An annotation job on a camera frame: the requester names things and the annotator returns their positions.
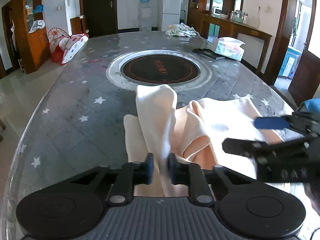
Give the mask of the blue cloth chair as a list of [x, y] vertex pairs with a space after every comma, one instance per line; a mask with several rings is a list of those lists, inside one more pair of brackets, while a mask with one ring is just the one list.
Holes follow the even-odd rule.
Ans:
[[319, 113], [320, 112], [320, 98], [305, 100], [304, 102], [301, 103], [301, 105], [299, 107], [299, 111]]

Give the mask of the white cream garment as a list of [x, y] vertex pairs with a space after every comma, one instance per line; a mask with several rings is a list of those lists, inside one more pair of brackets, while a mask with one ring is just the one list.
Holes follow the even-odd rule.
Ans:
[[144, 161], [153, 154], [153, 176], [150, 185], [138, 185], [135, 196], [181, 197], [188, 194], [183, 185], [172, 185], [167, 170], [169, 154], [179, 161], [195, 163], [205, 170], [222, 165], [255, 178], [253, 163], [245, 157], [225, 153], [226, 138], [281, 142], [273, 130], [256, 129], [260, 116], [249, 97], [219, 101], [210, 98], [193, 100], [177, 106], [177, 93], [169, 85], [136, 88], [137, 115], [124, 116], [125, 145], [130, 162]]

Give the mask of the dark wooden door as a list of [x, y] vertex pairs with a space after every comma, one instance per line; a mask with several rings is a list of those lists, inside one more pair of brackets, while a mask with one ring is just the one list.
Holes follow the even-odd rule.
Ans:
[[86, 19], [89, 37], [117, 32], [117, 0], [80, 0], [80, 12]]

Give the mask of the grey star quilted table cover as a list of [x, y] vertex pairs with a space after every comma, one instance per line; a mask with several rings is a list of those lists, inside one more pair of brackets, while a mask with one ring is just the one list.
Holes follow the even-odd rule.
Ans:
[[208, 45], [199, 36], [170, 37], [160, 31], [90, 39], [39, 101], [19, 140], [4, 193], [3, 239], [22, 237], [15, 209], [24, 196], [95, 166], [127, 161], [123, 117], [136, 113], [135, 92], [108, 80], [108, 66], [116, 57], [160, 49], [193, 59], [201, 69], [201, 79], [178, 92], [178, 107], [204, 97], [230, 100], [247, 95], [264, 116], [292, 112], [243, 64], [193, 53]]

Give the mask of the white refrigerator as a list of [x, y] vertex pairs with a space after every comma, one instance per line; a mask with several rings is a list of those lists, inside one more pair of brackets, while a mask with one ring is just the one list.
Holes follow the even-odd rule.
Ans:
[[159, 0], [158, 30], [167, 31], [170, 25], [179, 24], [181, 0]]

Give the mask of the floral crumpled cloth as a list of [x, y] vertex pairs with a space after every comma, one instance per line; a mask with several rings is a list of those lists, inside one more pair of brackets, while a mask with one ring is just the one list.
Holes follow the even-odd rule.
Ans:
[[199, 35], [199, 33], [193, 27], [189, 27], [184, 23], [169, 25], [169, 29], [165, 32], [165, 34], [167, 36], [179, 37], [195, 37]]

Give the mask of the wooden shelf cabinet left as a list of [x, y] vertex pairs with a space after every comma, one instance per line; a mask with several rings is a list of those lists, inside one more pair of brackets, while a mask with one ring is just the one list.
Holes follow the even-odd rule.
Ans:
[[17, 48], [27, 74], [37, 71], [50, 58], [46, 28], [30, 32], [36, 20], [44, 20], [43, 12], [36, 12], [42, 0], [11, 0]]

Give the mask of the polka dot play tent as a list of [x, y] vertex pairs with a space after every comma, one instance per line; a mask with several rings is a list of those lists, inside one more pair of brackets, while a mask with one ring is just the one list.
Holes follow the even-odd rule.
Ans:
[[61, 65], [67, 64], [89, 40], [86, 34], [68, 35], [61, 28], [48, 32], [50, 58]]

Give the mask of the tissue box pastel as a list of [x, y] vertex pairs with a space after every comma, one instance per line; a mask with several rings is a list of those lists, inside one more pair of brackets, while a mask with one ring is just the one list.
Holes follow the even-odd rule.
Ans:
[[218, 55], [241, 61], [245, 52], [241, 46], [244, 44], [245, 42], [232, 37], [214, 38], [210, 49]]

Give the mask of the round black induction cooktop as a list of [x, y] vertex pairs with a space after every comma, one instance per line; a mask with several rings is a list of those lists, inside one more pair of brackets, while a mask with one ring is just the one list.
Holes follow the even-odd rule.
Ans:
[[212, 70], [195, 55], [166, 49], [125, 53], [113, 59], [106, 70], [108, 81], [130, 91], [138, 85], [192, 90], [207, 84], [212, 76]]

